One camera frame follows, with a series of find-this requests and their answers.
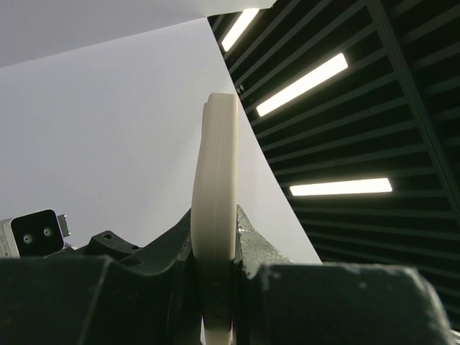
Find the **phone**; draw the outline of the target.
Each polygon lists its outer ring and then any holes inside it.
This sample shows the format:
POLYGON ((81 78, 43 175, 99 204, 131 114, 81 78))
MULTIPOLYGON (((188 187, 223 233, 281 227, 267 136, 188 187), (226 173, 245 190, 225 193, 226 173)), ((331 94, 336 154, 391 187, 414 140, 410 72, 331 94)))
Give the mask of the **phone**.
POLYGON ((207 344, 231 342, 237 189, 237 99, 230 93, 211 93, 203 107, 190 210, 190 237, 207 344))

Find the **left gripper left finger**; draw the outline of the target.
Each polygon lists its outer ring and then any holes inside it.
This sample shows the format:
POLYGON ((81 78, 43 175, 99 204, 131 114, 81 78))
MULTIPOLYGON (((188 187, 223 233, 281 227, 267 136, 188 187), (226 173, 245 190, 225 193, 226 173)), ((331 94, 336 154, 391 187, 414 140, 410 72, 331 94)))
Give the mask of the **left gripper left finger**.
POLYGON ((111 231, 1 258, 3 344, 199 344, 190 215, 144 247, 111 231))

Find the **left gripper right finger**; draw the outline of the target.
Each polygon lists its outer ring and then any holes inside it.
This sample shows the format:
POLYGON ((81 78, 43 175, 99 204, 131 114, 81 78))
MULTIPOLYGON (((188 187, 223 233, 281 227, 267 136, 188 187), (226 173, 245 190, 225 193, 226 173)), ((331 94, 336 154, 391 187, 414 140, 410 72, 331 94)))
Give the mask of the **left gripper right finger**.
POLYGON ((414 268, 296 264, 236 214, 235 344, 451 344, 433 286, 414 268))

